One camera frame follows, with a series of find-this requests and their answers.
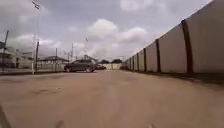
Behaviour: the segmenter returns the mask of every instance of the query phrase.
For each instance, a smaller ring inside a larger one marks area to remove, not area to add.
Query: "pole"
[[[9,30],[7,30],[6,32],[6,35],[5,35],[5,46],[3,48],[3,55],[2,55],[2,73],[4,73],[4,70],[5,70],[5,47],[6,47],[6,43],[7,43],[7,40],[8,40],[8,36],[9,36]]]
[[[56,56],[55,56],[55,72],[57,72],[57,60],[58,60],[58,49],[56,48]]]
[[[73,52],[74,52],[74,51],[73,51],[73,47],[74,47],[74,46],[73,46],[73,43],[72,43],[71,61],[72,61],[72,59],[73,59]]]
[[[36,47],[36,57],[35,57],[35,72],[37,72],[37,62],[38,62],[38,51],[39,51],[39,39],[37,41],[37,47]]]
[[[70,55],[69,55],[69,52],[68,52],[68,63],[69,63],[69,56],[70,56]]]
[[[35,3],[34,1],[32,1],[34,7],[40,12],[40,9],[41,9],[41,6],[37,3]],[[39,37],[38,37],[38,34],[39,34],[39,19],[40,19],[40,13],[38,12],[38,19],[37,19],[37,45],[36,45],[36,57],[35,57],[35,72],[37,72],[37,62],[38,62],[38,50],[39,50]],[[32,74],[34,74],[34,64],[32,63]]]

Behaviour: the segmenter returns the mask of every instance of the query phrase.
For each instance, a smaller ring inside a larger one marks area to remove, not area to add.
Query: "car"
[[[105,70],[105,69],[107,69],[105,66],[103,66],[103,65],[96,65],[96,70]]]
[[[94,72],[95,64],[92,60],[76,60],[72,63],[66,64],[64,67],[64,71],[72,72],[72,71],[86,71],[86,72]]]

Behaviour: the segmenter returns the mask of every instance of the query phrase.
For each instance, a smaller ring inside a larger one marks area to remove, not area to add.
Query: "concrete wall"
[[[128,69],[130,70],[131,69],[131,59],[128,59],[127,66],[128,66]]]
[[[138,70],[138,62],[137,62],[137,54],[134,55],[134,70],[137,71]]]
[[[139,56],[139,71],[145,71],[144,50],[141,50]]]
[[[102,64],[107,68],[107,70],[118,70],[121,67],[121,64]]]
[[[224,0],[214,0],[160,37],[161,72],[224,73],[223,12]],[[146,47],[148,72],[158,71],[156,44],[153,42]],[[142,52],[139,54],[139,71],[144,70]],[[136,55],[134,60],[137,70]]]
[[[133,70],[133,57],[130,58],[131,67],[130,70]]]
[[[187,19],[194,72],[224,72],[224,1],[216,0]]]
[[[181,25],[177,25],[159,39],[162,72],[186,73],[186,47]]]
[[[146,63],[148,72],[157,71],[157,53],[155,42],[146,47]]]

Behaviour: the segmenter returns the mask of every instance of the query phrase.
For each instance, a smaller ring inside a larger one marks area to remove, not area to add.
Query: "ground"
[[[0,103],[12,128],[224,127],[223,88],[125,71],[1,76]]]

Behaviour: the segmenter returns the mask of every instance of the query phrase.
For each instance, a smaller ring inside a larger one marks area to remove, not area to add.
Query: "car wheel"
[[[71,72],[71,69],[70,68],[66,68],[66,72]]]
[[[86,72],[92,72],[93,70],[91,68],[86,68]]]

